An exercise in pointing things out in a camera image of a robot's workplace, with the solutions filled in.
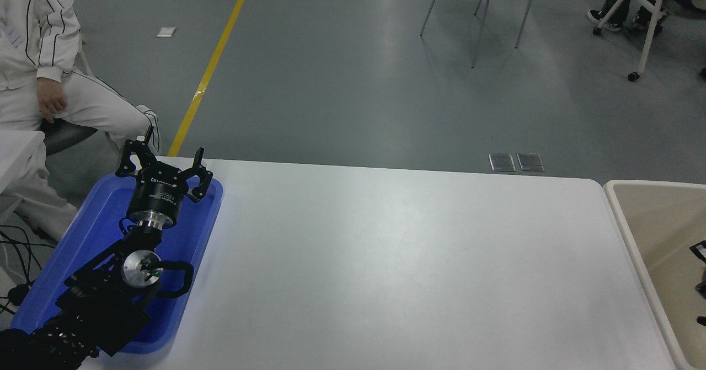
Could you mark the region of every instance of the white jacket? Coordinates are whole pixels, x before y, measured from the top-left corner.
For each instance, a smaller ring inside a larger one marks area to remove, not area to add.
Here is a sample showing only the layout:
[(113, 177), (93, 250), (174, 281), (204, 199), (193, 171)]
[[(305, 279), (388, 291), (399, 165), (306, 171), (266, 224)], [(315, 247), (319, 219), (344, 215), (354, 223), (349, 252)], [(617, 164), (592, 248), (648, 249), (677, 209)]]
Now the white jacket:
[(73, 70), (80, 40), (73, 0), (0, 0), (0, 19), (0, 28), (10, 21), (23, 39), (15, 48), (0, 29), (0, 90), (36, 78), (60, 82)]

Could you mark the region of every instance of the black chair seat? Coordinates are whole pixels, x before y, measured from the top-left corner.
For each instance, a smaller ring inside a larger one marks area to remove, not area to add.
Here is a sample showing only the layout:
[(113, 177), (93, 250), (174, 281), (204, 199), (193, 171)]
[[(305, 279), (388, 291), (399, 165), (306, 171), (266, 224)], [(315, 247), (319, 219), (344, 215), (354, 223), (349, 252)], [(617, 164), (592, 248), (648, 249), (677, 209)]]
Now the black chair seat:
[(51, 124), (42, 119), (40, 131), (45, 134), (46, 156), (64, 151), (64, 149), (75, 146), (86, 138), (92, 136), (98, 130), (86, 126), (79, 126), (64, 119), (54, 119)]

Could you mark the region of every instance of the tabletop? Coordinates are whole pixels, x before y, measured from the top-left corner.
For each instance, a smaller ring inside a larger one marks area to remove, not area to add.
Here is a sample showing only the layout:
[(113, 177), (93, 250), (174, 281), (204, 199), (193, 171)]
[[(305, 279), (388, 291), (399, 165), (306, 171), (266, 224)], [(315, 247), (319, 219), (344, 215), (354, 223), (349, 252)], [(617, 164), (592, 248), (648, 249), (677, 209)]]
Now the tabletop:
[(594, 181), (206, 164), (224, 196), (175, 337), (82, 369), (674, 368)]

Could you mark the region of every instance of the name badge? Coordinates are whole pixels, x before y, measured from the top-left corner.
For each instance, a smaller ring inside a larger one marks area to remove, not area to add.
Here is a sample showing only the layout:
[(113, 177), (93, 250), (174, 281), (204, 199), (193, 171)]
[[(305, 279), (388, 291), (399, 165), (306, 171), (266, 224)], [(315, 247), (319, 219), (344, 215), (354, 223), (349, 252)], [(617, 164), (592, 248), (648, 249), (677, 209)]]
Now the name badge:
[(25, 43), (22, 33), (20, 33), (20, 30), (16, 28), (11, 20), (0, 18), (0, 29), (2, 29), (2, 33), (7, 36), (8, 41), (10, 41), (15, 49), (17, 49), (20, 44)]

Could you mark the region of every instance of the aluminum disc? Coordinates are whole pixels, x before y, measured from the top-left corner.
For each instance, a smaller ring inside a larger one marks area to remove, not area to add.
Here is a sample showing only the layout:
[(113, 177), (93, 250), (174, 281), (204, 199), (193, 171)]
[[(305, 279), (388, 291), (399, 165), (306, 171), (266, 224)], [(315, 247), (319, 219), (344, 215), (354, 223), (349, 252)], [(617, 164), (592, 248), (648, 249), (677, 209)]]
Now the aluminum disc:
[(123, 262), (123, 280), (132, 287), (146, 287), (159, 280), (162, 269), (143, 270), (144, 265), (152, 261), (160, 261), (159, 255), (149, 250), (131, 252)]

